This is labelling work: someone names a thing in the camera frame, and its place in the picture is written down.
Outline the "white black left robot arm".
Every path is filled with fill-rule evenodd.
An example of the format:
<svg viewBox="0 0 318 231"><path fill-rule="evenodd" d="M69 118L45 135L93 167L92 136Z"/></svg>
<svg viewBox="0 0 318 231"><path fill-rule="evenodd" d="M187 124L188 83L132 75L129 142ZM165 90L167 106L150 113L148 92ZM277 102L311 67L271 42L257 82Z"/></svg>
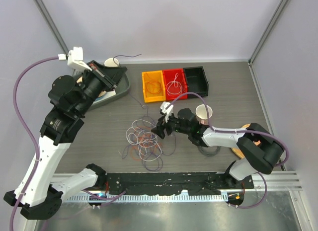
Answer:
<svg viewBox="0 0 318 231"><path fill-rule="evenodd" d="M49 98L53 109L45 117L40 129L36 152L21 184L4 195L4 200L28 220L48 220L61 204L78 192L92 187L99 191L105 187L106 172L89 164L80 173L57 184L51 179L65 152L84 125L86 112L103 92L114 90L126 67L109 67L91 61L85 66L82 81L73 76L58 77L52 83Z"/></svg>

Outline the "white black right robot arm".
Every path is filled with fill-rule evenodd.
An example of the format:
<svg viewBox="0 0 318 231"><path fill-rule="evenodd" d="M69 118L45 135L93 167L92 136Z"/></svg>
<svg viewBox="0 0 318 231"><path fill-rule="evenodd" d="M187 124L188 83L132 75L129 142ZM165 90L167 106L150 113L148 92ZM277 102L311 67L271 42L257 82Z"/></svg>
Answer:
<svg viewBox="0 0 318 231"><path fill-rule="evenodd" d="M244 157L234 161L223 175L221 184L231 189L257 172L271 174L281 155L287 152L282 141L257 123L245 129L221 129L202 124L190 109L177 115L162 113L152 132L164 139L173 132L186 134L197 147L227 147L239 149Z"/></svg>

